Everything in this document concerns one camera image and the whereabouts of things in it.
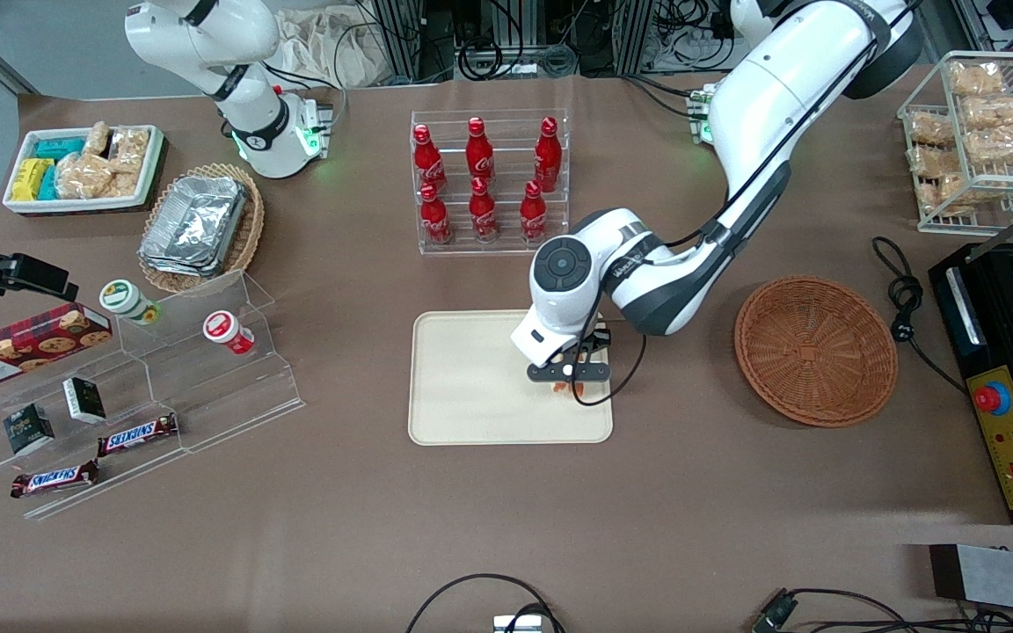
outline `acrylic display stand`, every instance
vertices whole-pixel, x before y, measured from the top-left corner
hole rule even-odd
[[[495,201],[498,239],[489,244],[475,240],[471,214],[467,203],[471,197],[471,177],[467,170],[467,121],[481,116],[486,137],[494,148],[495,180],[490,196]],[[534,148],[542,135],[542,120],[557,120],[557,137],[562,145],[562,171],[557,177],[557,189],[543,193],[546,201],[546,237],[559,236],[570,224],[570,116],[565,108],[515,110],[442,110],[414,111],[409,128],[411,203],[416,222],[416,236],[422,255],[505,255],[532,252],[538,244],[527,245],[523,240],[523,222],[519,208],[526,195],[527,180],[534,179]],[[443,169],[448,177],[448,189],[440,195],[448,209],[448,220],[456,239],[451,244],[427,241],[421,225],[421,201],[417,194],[419,180],[413,152],[416,143],[411,137],[414,126],[430,126],[433,142],[443,157]]]
[[[272,299],[252,278],[230,272],[158,304],[162,311],[156,323],[144,327],[116,319],[112,342],[0,384],[3,496],[17,474],[84,464],[96,457],[98,437],[114,436],[166,413],[177,415],[176,437],[101,457],[99,483],[16,500],[25,518],[51,517],[304,405],[292,368],[272,344],[265,316]],[[217,310],[237,314],[256,337],[253,349],[239,357],[206,340],[202,323]],[[88,424],[69,417],[62,389],[68,377],[96,384],[107,414],[104,422]],[[28,456],[15,457],[3,419],[31,402],[44,406],[54,440]]]

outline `coca-cola bottle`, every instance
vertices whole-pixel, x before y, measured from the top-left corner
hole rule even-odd
[[[444,158],[433,142],[430,126],[419,124],[413,128],[413,163],[416,164],[416,176],[419,183],[434,183],[437,192],[443,193],[448,188],[448,177],[444,173]]]
[[[557,188],[557,177],[562,173],[562,144],[557,140],[557,120],[553,116],[542,120],[534,164],[534,177],[542,185],[542,191],[548,193]]]
[[[487,244],[498,239],[498,223],[495,222],[495,201],[487,193],[486,177],[471,178],[471,200],[467,203],[471,212],[471,228],[475,230],[475,239]]]
[[[421,184],[421,225],[424,225],[424,236],[434,244],[451,244],[455,237],[448,223],[448,209],[437,196],[434,183]]]
[[[495,180],[495,152],[484,131],[483,120],[479,116],[467,121],[467,170],[471,177],[485,177],[490,184]]]
[[[526,196],[519,213],[523,216],[526,244],[532,247],[546,241],[546,201],[542,200],[542,185],[537,180],[526,183]]]

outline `small black box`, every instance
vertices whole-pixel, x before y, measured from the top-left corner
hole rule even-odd
[[[15,411],[3,420],[10,440],[10,448],[15,456],[25,456],[38,450],[41,446],[53,442],[53,427],[50,418],[45,415],[45,409],[36,404],[25,406],[21,411]]]
[[[68,378],[64,382],[65,400],[69,402],[69,416],[74,420],[98,424],[103,421],[103,402],[95,383],[84,378]]]

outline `small white box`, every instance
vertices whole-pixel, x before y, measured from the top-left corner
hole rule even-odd
[[[3,192],[3,206],[18,216],[45,217],[45,216],[76,216],[77,214],[89,213],[118,213],[120,211],[148,211],[138,210],[137,206],[144,205],[151,192],[156,169],[158,168],[158,157],[162,155],[163,134],[154,125],[120,125],[112,128],[126,128],[129,130],[146,130],[151,133],[148,141],[148,152],[143,157],[143,168],[140,171],[140,181],[136,184],[136,193],[130,196],[119,197],[92,197],[89,201],[13,201],[10,200],[11,184],[17,178],[17,169],[21,167],[21,161],[33,157],[33,147],[38,141],[51,141],[54,139],[83,139],[88,136],[89,128],[65,128],[61,130],[35,130],[25,133],[21,140],[21,147],[17,149],[15,162],[10,169],[10,179],[7,181],[7,188]]]

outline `wicker basket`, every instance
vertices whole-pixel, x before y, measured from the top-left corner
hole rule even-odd
[[[897,346],[881,317],[819,276],[784,276],[757,289],[736,314],[734,348],[765,402],[816,427],[867,420],[897,384]]]
[[[249,176],[248,173],[245,173],[238,167],[234,167],[232,164],[220,163],[196,167],[186,171],[183,176],[233,177],[239,183],[244,183],[244,187],[248,189],[249,195],[244,202],[244,209],[241,212],[243,215],[241,216],[241,221],[237,224],[237,233],[233,236],[233,244],[230,246],[229,256],[226,257],[222,275],[233,269],[248,268],[249,263],[252,263],[252,257],[256,255],[256,244],[260,241],[260,232],[264,228],[264,203],[260,200],[260,191],[257,190],[256,183],[253,183],[252,176]],[[158,209],[161,208],[162,202],[166,200],[166,195],[170,193],[177,179],[174,179],[172,183],[166,184],[166,188],[156,200],[154,209],[151,210],[151,216],[148,217],[148,223],[143,229],[144,236],[151,230],[151,225],[156,221],[156,217],[158,216]],[[188,291],[193,286],[210,281],[210,276],[179,275],[176,272],[163,272],[160,269],[151,268],[143,261],[140,261],[140,268],[143,269],[143,274],[148,278],[148,282],[151,282],[154,288],[171,293]]]

